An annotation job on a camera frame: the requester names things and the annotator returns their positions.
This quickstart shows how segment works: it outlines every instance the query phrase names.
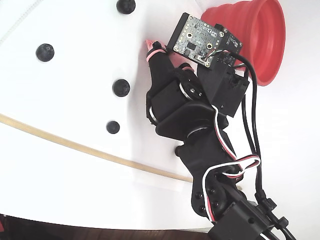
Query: wooden strip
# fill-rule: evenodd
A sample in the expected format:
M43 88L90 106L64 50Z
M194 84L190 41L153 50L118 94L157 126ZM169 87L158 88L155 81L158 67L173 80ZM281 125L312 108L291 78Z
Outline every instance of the wooden strip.
M192 181L193 181L191 177L181 176L181 175L178 175L178 174L175 174L172 172L164 171L164 170L161 170L161 169L158 169L155 167L151 167L151 166L148 166L145 164L141 164L141 163L138 163L135 161L130 161L130 160L127 160L127 159L124 159L124 158L121 158L118 156L114 156L109 153L106 153L106 152L103 152L103 151L93 149L91 147L76 143L74 141L70 141L68 139L65 139L65 138L56 136L52 133L38 129L36 127L27 125L23 122L20 122L18 120L10 118L10 117L3 115L1 113L0 113L0 123L6 124L10 127L21 130L21 131L28 133L28 134L32 134L32 135L37 136L39 138L48 140L50 142L65 146L67 148L71 148L71 149L77 150L79 152L89 154L89 155L92 155L92 156L95 156L95 157L98 157L101 159L105 159L105 160L108 160L108 161L111 161L111 162L114 162L117 164L125 165L128 167L134 168L134 169L148 172L148 173L157 174L157 175L164 176L167 178L177 179L177 180L181 180L181 181L185 181L185 182L189 182L189 183L192 183Z

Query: black screw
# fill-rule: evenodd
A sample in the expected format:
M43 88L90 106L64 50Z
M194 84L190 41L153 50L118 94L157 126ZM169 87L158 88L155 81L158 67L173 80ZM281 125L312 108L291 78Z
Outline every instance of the black screw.
M201 205L201 206L199 207L199 212L200 212L200 213L203 213L205 210L206 210L205 206Z
M254 219L253 217L250 217L250 218L248 219L248 223L249 223L249 224L254 224L254 223L255 223L255 219Z
M195 198L196 199L202 199L204 196L203 196L203 194L202 194L202 192L197 192L196 194L195 194Z
M37 48L35 55L41 62L48 62L54 57L55 50L50 44L44 43Z
M130 84L124 79L119 79L114 82L112 90L118 97L125 97L130 92Z
M219 203L217 201L216 202L212 202L211 205L213 206L214 209L219 207Z
M215 193L216 193L216 190L214 190L213 188L209 188L209 189L207 190L207 192L208 192L209 194L215 194Z
M106 130L110 133L110 134L116 134L119 132L120 130L120 125L119 123L117 123L116 121L110 121L107 123L106 125Z
M135 0L119 0L116 3L116 9L121 14L130 14L136 9Z

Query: pink rubber band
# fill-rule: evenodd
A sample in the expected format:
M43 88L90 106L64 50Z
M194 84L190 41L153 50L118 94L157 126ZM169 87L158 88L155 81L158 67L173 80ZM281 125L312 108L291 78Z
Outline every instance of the pink rubber band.
M149 54L149 56L146 57L146 61L149 62L149 59L155 55L156 53L166 53L163 49L154 50L152 53Z
M185 66L184 68L182 68L182 70L190 70L190 71L192 71L192 72L195 72L195 70L192 68L192 67L190 67L190 66Z

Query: wooden floor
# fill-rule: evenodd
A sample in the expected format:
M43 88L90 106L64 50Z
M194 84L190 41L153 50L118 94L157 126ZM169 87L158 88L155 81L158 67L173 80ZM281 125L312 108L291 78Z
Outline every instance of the wooden floor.
M9 240L209 240L206 233L193 231L74 227L15 217L0 220L10 235Z

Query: black rubber foot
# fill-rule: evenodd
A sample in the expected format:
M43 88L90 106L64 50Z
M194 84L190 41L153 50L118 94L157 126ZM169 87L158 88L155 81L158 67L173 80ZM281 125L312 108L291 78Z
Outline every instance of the black rubber foot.
M130 92L130 84L124 79L119 79L113 84L112 90L118 97L125 97Z
M37 48L35 55L41 62L48 62L54 57L55 50L50 44L44 43Z
M130 14L136 9L135 0L119 0L116 3L116 9L121 14Z
M110 134L117 134L120 130L120 125L118 122L116 121L110 121L107 123L106 125L106 130L110 133Z

